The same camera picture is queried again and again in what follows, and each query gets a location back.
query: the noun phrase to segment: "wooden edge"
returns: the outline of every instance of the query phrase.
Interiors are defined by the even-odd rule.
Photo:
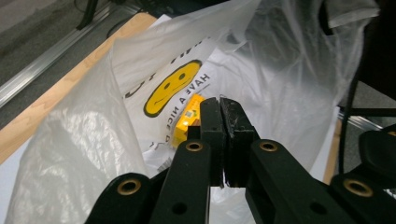
[[[116,38],[130,37],[142,32],[148,29],[155,21],[156,19],[149,14],[136,14],[114,35],[4,127],[0,131],[0,164],[35,133],[41,120],[70,92],[87,71],[110,50]]]
[[[332,177],[335,173],[335,164],[337,163],[338,146],[340,144],[340,133],[341,133],[341,120],[337,120],[337,124],[334,130],[334,137],[332,138],[332,147],[330,149],[329,157],[327,159],[326,171],[323,176],[323,183],[330,184]]]

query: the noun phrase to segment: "smiley face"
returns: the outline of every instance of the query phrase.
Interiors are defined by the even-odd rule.
[[[192,60],[180,66],[155,89],[146,101],[144,111],[150,118],[157,117],[169,100],[192,82],[201,68],[201,61]]]

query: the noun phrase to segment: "smiley face logo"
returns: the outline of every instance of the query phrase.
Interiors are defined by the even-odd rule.
[[[150,118],[157,117],[169,100],[192,82],[201,65],[201,61],[192,60],[164,79],[146,101],[145,114]]]

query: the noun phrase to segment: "yellow package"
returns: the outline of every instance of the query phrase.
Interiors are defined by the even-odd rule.
[[[194,94],[190,98],[189,103],[186,105],[186,108],[184,108],[176,124],[172,140],[173,147],[178,147],[180,143],[187,140],[187,129],[189,126],[201,125],[200,103],[204,99],[204,97],[198,94]]]

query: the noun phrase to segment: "translucent plastic bag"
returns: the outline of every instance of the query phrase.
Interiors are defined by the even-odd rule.
[[[7,223],[81,223],[114,177],[157,174],[175,153],[173,128],[196,92],[240,102],[261,138],[279,141],[309,170],[367,23],[326,36],[319,6],[231,1],[117,41],[38,128]],[[212,189],[210,221],[253,222],[244,191]]]

